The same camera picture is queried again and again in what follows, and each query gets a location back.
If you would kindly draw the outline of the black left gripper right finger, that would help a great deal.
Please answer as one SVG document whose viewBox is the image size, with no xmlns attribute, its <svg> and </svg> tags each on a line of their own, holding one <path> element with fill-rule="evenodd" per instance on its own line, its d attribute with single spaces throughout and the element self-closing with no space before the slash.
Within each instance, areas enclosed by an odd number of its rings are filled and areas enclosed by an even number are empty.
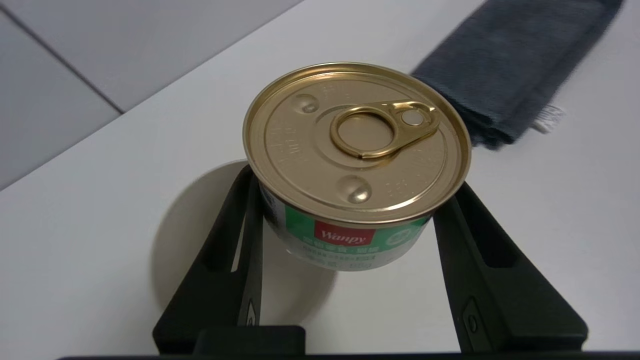
<svg viewBox="0 0 640 360">
<path fill-rule="evenodd" d="M 464 183 L 433 216 L 459 348 L 580 351 L 588 326 Z"/>
</svg>

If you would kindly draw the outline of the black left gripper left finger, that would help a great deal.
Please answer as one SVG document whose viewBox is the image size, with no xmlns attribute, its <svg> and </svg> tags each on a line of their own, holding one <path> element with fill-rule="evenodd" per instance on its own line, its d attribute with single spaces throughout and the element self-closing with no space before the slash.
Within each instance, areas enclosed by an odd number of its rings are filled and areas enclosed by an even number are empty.
<svg viewBox="0 0 640 360">
<path fill-rule="evenodd" d="M 263 210 L 240 170 L 206 240 L 152 331 L 160 354 L 249 354 L 259 325 Z"/>
</svg>

